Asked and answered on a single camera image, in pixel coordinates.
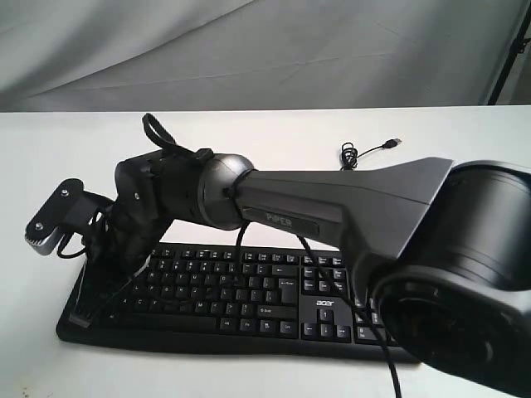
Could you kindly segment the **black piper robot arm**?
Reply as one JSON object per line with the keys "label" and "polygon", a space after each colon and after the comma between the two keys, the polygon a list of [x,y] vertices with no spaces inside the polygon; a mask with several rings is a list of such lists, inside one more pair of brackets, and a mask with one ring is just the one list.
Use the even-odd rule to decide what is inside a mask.
{"label": "black piper robot arm", "polygon": [[148,352],[418,360],[530,394],[530,171],[423,158],[261,172],[163,149],[69,217],[62,340]]}

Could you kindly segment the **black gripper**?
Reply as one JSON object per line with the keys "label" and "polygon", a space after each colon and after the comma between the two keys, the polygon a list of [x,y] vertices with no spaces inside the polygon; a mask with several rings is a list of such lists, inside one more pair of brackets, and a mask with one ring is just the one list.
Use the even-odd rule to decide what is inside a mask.
{"label": "black gripper", "polygon": [[84,206],[80,233],[86,259],[68,300],[68,327],[115,328],[121,301],[129,297],[130,278],[138,273],[172,220],[166,216],[138,223],[110,206]]}

